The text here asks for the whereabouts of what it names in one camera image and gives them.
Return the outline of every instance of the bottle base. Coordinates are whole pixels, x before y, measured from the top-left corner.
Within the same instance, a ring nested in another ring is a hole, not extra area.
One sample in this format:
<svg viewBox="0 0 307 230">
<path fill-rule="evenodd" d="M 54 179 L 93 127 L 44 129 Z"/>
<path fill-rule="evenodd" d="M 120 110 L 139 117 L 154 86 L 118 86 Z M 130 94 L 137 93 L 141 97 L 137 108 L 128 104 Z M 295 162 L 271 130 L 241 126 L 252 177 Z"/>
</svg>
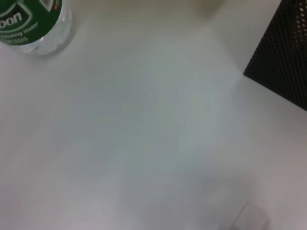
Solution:
<svg viewBox="0 0 307 230">
<path fill-rule="evenodd" d="M 14 50 L 34 56 L 44 56 L 55 52 L 68 39 L 71 32 L 72 15 L 67 1 L 63 1 L 63 6 L 59 19 L 54 27 L 42 38 L 23 46 L 10 46 Z"/>
</svg>

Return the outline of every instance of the plastic water bottle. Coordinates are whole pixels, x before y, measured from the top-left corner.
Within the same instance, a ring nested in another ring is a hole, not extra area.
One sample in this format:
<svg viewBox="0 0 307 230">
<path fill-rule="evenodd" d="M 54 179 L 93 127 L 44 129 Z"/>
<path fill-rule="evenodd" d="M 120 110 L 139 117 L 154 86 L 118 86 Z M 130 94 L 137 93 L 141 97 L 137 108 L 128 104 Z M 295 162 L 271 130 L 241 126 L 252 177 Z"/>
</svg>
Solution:
<svg viewBox="0 0 307 230">
<path fill-rule="evenodd" d="M 67 0 L 0 0 L 0 41 L 19 52 L 49 54 L 70 31 Z"/>
</svg>

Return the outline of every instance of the black mesh pen holder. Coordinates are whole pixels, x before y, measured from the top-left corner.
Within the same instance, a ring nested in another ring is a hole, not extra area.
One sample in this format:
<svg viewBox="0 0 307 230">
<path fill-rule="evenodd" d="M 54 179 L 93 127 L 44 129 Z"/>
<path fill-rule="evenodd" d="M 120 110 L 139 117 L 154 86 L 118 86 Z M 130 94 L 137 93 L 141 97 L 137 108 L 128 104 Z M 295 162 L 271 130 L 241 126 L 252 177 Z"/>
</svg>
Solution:
<svg viewBox="0 0 307 230">
<path fill-rule="evenodd" d="M 307 0 L 283 0 L 244 75 L 307 110 Z"/>
</svg>

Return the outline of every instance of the clear plastic bottle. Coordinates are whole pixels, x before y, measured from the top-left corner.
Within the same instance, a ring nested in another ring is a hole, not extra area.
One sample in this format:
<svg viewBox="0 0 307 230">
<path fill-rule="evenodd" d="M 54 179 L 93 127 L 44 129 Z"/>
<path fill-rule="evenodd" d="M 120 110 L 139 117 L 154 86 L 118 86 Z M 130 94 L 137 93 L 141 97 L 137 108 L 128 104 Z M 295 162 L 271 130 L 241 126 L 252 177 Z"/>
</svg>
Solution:
<svg viewBox="0 0 307 230">
<path fill-rule="evenodd" d="M 61 3 L 61 9 L 60 9 L 59 17 L 58 17 L 56 23 L 54 24 L 53 27 L 51 27 L 49 32 L 47 32 L 41 38 L 38 37 L 38 40 L 35 40 L 34 42 L 31 42 L 31 43 L 28 43 L 28 44 L 25 44 L 25 45 L 15 45 L 15 44 L 10 45 L 6 42 L 6 40 L 4 42 L 6 43 L 6 45 L 8 45 L 9 47 L 17 50 L 18 52 L 31 54 L 31 55 L 35 55 L 35 56 L 42 56 L 42 55 L 46 55 L 46 54 L 52 53 L 55 50 L 57 50 L 61 45 L 63 45 L 65 43 L 65 41 L 69 37 L 70 31 L 71 31 L 71 9 L 69 7 L 68 0 L 31 0 L 31 1 L 37 1 L 37 2 L 40 2 L 40 3 L 47 2 L 48 4 L 50 4 L 50 9 L 48 9 L 49 11 L 53 10 L 51 7 L 56 7 L 56 5 L 55 5 L 56 2 L 60 2 Z M 16 2 L 21 6 L 24 5 L 25 6 L 24 8 L 26 8 L 26 2 L 24 0 L 17 0 Z M 34 13 L 35 12 L 33 12 L 32 14 L 30 13 L 31 18 L 34 18 L 34 16 L 35 16 Z M 16 16 L 16 14 L 15 14 L 14 16 L 15 16 L 14 19 L 16 21 L 18 21 L 18 19 L 19 19 L 18 15 Z M 5 22 L 7 22 L 7 20 L 8 20 L 9 23 L 12 22 L 12 20 L 10 20 L 10 18 L 8 18 L 6 16 L 6 18 L 4 18 L 4 20 L 3 20 L 4 23 L 1 24 L 1 21 L 0 21 L 0 27 L 3 26 L 5 24 Z M 24 26 L 24 28 L 28 29 L 30 24 L 31 23 L 28 23 L 28 25 Z M 38 20 L 38 25 L 41 26 L 41 27 L 44 27 L 44 21 Z"/>
</svg>

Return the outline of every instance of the white table surface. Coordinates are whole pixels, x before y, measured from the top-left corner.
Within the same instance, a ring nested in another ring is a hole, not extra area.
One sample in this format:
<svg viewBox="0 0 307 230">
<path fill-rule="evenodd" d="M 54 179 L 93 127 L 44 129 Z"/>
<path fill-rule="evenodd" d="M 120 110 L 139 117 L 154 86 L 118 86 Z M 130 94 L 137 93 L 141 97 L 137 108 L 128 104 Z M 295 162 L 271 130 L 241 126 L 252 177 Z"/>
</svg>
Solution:
<svg viewBox="0 0 307 230">
<path fill-rule="evenodd" d="M 242 76 L 278 1 L 72 1 L 63 52 L 0 47 L 0 228 L 307 227 L 307 113 Z"/>
</svg>

